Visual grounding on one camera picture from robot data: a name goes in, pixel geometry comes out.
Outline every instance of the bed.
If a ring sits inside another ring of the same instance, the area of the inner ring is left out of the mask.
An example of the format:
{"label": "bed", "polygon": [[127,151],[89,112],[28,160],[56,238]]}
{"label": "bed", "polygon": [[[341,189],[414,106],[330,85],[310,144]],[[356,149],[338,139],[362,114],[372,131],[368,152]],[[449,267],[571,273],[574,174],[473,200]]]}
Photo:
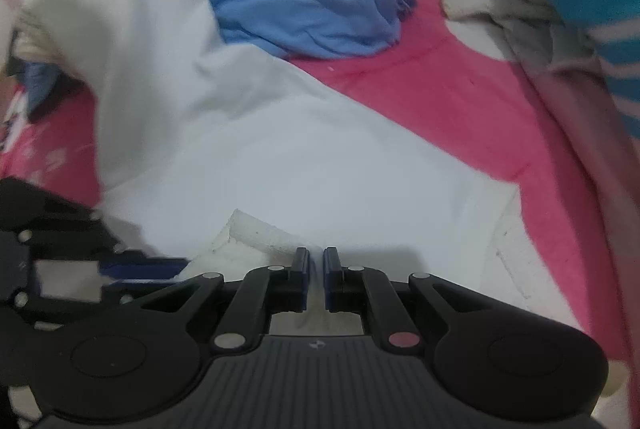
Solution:
{"label": "bed", "polygon": [[[2,47],[17,4],[0,0]],[[611,428],[631,427],[633,416],[637,423],[637,382],[630,370],[638,340],[629,331],[635,325],[630,299],[621,298],[611,229],[602,216],[607,154],[594,155],[598,147],[585,132],[609,124],[608,136],[600,133],[598,141],[613,150],[611,156],[629,152],[597,80],[583,74],[532,80],[499,28],[479,19],[447,21],[440,0],[418,0],[400,44],[376,56],[292,63],[465,164],[517,186],[479,255],[480,291],[594,337],[616,362],[598,417]],[[25,102],[21,90],[10,99],[0,176],[96,206],[91,91],[77,88],[34,123],[26,120]],[[618,151],[610,147],[618,144]],[[494,285],[505,276],[510,286]],[[86,269],[67,273],[60,293],[73,294],[86,279]]]}

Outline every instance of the pile of clothes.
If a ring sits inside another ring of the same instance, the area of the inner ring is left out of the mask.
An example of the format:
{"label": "pile of clothes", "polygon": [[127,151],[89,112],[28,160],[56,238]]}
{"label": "pile of clothes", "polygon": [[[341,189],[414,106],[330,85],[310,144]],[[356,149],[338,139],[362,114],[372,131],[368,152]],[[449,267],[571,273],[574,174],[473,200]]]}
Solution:
{"label": "pile of clothes", "polygon": [[[193,258],[240,209],[317,247],[478,288],[478,254],[516,187],[265,51],[379,51],[414,0],[288,0],[277,28],[252,28],[268,14],[218,18],[250,0],[213,1],[24,0],[42,46],[95,97],[105,217],[135,225],[160,253]],[[269,2],[255,5],[268,13]],[[318,35],[296,34],[305,19]]]}
{"label": "pile of clothes", "polygon": [[[278,56],[339,59],[369,56],[395,44],[415,0],[209,0],[222,39],[251,43]],[[28,92],[32,119],[50,109],[56,85],[79,77],[24,6],[17,19],[9,75]]]}

